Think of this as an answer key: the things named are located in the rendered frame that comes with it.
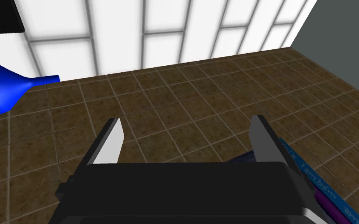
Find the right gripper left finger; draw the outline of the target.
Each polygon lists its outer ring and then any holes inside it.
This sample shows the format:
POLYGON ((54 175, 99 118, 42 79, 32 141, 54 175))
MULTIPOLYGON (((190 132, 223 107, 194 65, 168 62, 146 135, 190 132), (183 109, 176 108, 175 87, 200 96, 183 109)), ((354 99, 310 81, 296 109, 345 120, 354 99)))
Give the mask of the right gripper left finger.
POLYGON ((123 141, 124 132, 120 119, 109 119, 86 153, 85 164, 117 163, 123 141))

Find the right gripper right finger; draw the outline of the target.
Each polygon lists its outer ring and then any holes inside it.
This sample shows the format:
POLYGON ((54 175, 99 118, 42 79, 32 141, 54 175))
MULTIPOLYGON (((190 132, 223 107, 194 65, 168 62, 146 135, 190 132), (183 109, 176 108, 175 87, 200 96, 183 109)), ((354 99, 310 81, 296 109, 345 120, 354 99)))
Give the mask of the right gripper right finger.
POLYGON ((263 115, 253 115, 249 139, 257 161, 282 162, 291 169, 296 163, 263 115))

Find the blue and purple book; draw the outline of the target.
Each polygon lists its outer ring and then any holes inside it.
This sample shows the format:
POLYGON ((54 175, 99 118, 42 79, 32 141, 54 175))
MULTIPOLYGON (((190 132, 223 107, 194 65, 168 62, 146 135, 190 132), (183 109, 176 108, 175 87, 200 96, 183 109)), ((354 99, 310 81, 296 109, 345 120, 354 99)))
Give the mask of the blue and purple book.
POLYGON ((314 197, 324 211, 328 224, 359 224, 359 214, 289 144, 282 138, 279 140, 301 170, 307 185, 312 187, 314 197))

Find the blue bottle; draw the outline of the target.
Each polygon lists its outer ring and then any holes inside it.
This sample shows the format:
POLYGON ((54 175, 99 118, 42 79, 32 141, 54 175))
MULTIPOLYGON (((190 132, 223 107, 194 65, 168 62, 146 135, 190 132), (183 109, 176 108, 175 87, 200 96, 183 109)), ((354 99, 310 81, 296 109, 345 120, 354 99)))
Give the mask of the blue bottle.
POLYGON ((10 111, 30 88, 56 82, 58 75, 29 78, 0 65, 0 114, 10 111))

